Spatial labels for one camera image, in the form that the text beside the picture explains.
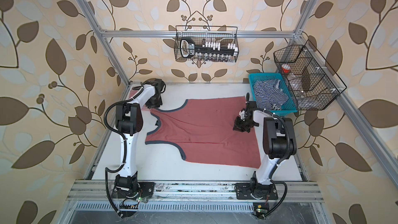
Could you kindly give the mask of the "red white striped tank top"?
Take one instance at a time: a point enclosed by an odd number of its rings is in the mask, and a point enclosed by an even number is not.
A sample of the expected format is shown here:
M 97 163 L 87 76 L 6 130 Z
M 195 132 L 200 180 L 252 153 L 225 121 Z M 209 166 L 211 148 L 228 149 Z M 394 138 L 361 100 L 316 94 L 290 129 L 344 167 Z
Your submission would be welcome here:
M 129 104 L 138 103 L 142 111 L 148 111 L 147 101 L 153 96 L 153 90 L 146 88 L 142 92 L 136 89 L 131 89 L 129 94 L 129 99 L 133 99 Z

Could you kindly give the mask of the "maroon tank top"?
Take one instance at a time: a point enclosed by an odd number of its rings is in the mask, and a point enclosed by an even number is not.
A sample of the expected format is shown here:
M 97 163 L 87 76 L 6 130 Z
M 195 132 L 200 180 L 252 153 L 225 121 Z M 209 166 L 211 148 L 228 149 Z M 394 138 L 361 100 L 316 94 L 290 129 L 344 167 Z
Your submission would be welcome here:
M 157 127 L 147 133 L 145 144 L 172 145 L 186 162 L 258 169 L 261 157 L 255 132 L 233 129 L 245 106 L 246 99 L 238 96 L 187 99 L 174 110 L 151 109 Z

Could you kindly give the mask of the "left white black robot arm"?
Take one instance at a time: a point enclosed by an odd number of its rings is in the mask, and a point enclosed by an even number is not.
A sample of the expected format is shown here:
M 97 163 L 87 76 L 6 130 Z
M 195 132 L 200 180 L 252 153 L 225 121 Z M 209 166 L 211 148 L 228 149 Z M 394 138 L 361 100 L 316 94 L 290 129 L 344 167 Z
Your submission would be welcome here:
M 121 140 L 120 166 L 116 169 L 105 168 L 105 179 L 109 173 L 116 174 L 115 189 L 124 190 L 135 196 L 140 192 L 137 179 L 136 150 L 139 133 L 144 126 L 142 109 L 160 107 L 161 94 L 166 84 L 161 79 L 147 80 L 137 87 L 128 99 L 112 104 L 104 114 L 104 125 L 118 134 Z

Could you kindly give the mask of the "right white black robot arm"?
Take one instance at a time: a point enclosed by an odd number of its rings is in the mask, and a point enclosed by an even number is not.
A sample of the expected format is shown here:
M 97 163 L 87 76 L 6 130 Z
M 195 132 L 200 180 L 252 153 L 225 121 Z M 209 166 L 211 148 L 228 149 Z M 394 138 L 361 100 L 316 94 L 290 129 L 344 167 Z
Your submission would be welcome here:
M 287 191 L 287 184 L 284 181 L 273 180 L 273 176 L 283 162 L 296 154 L 297 144 L 292 119 L 260 109 L 255 101 L 247 100 L 245 108 L 235 119 L 233 130 L 249 132 L 254 127 L 263 129 L 262 147 L 265 156 L 249 185 L 245 187 L 243 184 L 237 184 L 235 188 L 237 194 L 260 200 L 275 195 L 277 184 L 283 185 Z

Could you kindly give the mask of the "navy white striped tank top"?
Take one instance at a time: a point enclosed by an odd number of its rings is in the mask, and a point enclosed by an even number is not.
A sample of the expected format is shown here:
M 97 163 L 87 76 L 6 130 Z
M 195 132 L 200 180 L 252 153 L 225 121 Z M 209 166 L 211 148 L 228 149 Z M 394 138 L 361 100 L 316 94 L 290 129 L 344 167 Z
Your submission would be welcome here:
M 279 79 L 272 79 L 257 81 L 254 84 L 254 97 L 258 108 L 268 111 L 282 109 L 289 96 L 282 89 L 281 82 Z

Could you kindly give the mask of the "teal plastic basket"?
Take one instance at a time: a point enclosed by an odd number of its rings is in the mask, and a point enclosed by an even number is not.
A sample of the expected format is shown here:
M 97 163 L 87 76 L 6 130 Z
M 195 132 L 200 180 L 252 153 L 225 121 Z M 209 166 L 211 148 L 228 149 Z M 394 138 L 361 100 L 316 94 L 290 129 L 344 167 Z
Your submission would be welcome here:
M 275 113 L 276 115 L 279 116 L 286 116 L 291 113 L 296 113 L 297 109 L 294 104 L 294 101 L 292 99 L 292 96 L 288 90 L 288 87 L 286 86 L 283 77 L 279 73 L 253 73 L 249 74 L 248 80 L 250 83 L 250 88 L 251 88 L 251 95 L 253 96 L 253 100 L 256 102 L 256 98 L 254 97 L 254 89 L 253 86 L 257 81 L 266 81 L 266 80 L 272 80 L 272 79 L 279 79 L 281 80 L 281 86 L 284 92 L 289 96 L 288 101 L 282 106 L 282 109 L 279 111 L 276 110 L 270 110 L 270 112 Z

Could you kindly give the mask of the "black tool with vials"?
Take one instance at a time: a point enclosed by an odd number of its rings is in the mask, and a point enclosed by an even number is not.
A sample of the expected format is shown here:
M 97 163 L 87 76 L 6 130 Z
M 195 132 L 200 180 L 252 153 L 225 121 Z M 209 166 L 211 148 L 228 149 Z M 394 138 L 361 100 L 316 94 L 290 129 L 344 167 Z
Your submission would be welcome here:
M 207 41 L 205 38 L 196 43 L 190 37 L 183 37 L 178 50 L 183 58 L 215 62 L 235 61 L 239 55 L 237 44 L 222 45 L 220 41 Z

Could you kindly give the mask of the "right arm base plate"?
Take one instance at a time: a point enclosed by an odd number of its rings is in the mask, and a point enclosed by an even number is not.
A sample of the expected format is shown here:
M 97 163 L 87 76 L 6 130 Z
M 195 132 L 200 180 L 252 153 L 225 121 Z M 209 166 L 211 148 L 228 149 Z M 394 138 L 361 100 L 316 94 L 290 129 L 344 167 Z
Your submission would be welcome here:
M 234 190 L 238 200 L 278 200 L 278 194 L 274 184 L 236 183 Z

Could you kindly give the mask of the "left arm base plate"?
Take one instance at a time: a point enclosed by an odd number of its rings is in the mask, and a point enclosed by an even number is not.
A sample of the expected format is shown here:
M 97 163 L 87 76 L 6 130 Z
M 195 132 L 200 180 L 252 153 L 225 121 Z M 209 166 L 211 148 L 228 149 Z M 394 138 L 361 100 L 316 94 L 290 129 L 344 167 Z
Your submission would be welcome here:
M 151 198 L 154 193 L 154 187 L 154 182 L 146 181 L 139 181 L 135 188 L 132 186 L 129 188 L 115 186 L 111 196 L 113 199 Z

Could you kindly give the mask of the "aluminium front rail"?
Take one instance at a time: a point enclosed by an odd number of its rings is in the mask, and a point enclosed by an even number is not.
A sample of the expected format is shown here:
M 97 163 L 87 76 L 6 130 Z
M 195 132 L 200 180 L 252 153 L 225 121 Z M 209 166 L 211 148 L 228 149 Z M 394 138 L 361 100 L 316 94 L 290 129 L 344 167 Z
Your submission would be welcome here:
M 111 185 L 111 196 L 115 201 L 129 197 L 141 197 L 145 201 L 188 201 L 188 202 L 237 202 L 237 201 L 269 201 L 276 202 L 284 194 L 284 186 L 276 185 L 270 193 L 255 196 L 251 190 L 237 191 L 236 181 L 192 181 L 192 180 L 148 180 L 139 182 L 138 193 L 117 191 Z M 287 203 L 323 203 L 324 199 L 318 184 L 315 182 L 289 181 L 284 201 Z M 73 184 L 68 201 L 106 200 L 106 184 L 104 180 L 77 180 Z

